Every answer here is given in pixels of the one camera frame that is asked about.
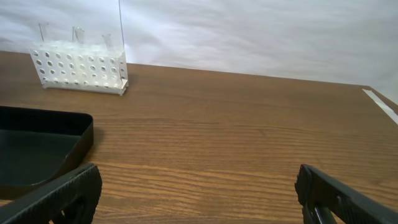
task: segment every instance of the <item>white sheet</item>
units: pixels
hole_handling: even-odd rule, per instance
[[[97,36],[119,29],[116,0],[2,1],[1,50],[26,52],[39,21]],[[128,62],[370,85],[398,103],[398,1],[122,0],[121,9]]]

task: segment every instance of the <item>black plastic bin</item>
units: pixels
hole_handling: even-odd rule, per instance
[[[75,169],[92,145],[88,114],[0,106],[0,199]]]

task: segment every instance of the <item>brown wooden tabletop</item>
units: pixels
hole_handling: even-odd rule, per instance
[[[30,55],[0,53],[0,105],[94,117],[85,162],[103,190],[93,223],[300,223],[303,163],[398,211],[398,125],[370,87],[128,70],[123,96],[44,90]]]

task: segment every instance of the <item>white tape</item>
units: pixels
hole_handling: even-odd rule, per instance
[[[395,123],[398,124],[398,115],[395,114],[395,112],[394,112],[390,107],[388,107],[382,100],[380,100],[380,98],[377,97],[376,94],[374,94],[374,93],[372,92],[372,90],[364,90],[364,89],[363,89],[363,91],[364,91],[366,94],[368,94],[368,96],[369,96],[370,98],[372,98],[372,100],[373,100],[377,105],[379,105],[380,108],[381,108],[382,110],[384,110],[384,112],[386,112],[386,114],[387,114]]]

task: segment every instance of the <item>white backdrop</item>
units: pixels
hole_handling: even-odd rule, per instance
[[[0,1],[0,50],[26,52],[38,22],[68,38],[73,25],[120,29],[117,0]],[[121,0],[121,12],[130,63],[370,85],[398,103],[396,0]]]

